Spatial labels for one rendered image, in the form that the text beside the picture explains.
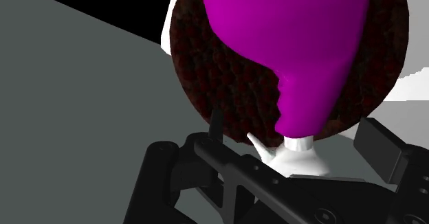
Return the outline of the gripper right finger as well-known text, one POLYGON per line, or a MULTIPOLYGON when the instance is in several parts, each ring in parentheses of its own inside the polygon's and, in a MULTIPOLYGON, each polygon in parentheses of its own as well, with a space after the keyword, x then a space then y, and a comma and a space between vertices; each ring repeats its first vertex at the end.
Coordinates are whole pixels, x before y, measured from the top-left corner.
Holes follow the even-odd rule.
POLYGON ((429 150, 372 117, 361 119, 353 145, 385 183, 397 186, 386 224, 429 224, 429 150))

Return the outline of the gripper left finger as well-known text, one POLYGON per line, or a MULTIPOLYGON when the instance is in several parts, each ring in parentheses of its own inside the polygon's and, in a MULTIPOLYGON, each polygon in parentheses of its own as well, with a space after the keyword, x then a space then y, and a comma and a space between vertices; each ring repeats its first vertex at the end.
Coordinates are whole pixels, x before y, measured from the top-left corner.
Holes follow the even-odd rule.
POLYGON ((295 193, 281 192, 286 180, 251 155, 240 156, 222 142, 222 113, 213 111, 207 133, 193 133, 183 146, 160 141, 148 146, 123 224, 197 224, 175 204, 195 188, 224 224, 258 224, 264 214, 303 224, 295 193))

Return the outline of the dark red round mat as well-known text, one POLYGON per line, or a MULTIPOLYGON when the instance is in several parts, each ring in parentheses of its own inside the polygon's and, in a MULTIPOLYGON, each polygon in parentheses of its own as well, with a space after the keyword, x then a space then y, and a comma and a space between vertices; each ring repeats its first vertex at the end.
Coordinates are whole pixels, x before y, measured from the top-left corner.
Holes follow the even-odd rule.
MULTIPOLYGON (((336 135, 368 116, 392 90, 404 66, 409 35, 407 0, 370 0, 360 47, 347 82, 316 139, 336 135)), ((247 143, 252 133, 269 147, 283 142, 274 130, 278 78, 271 69, 233 52, 213 33, 202 0, 176 0, 170 48, 179 81, 205 120, 223 111, 223 133, 247 143)))

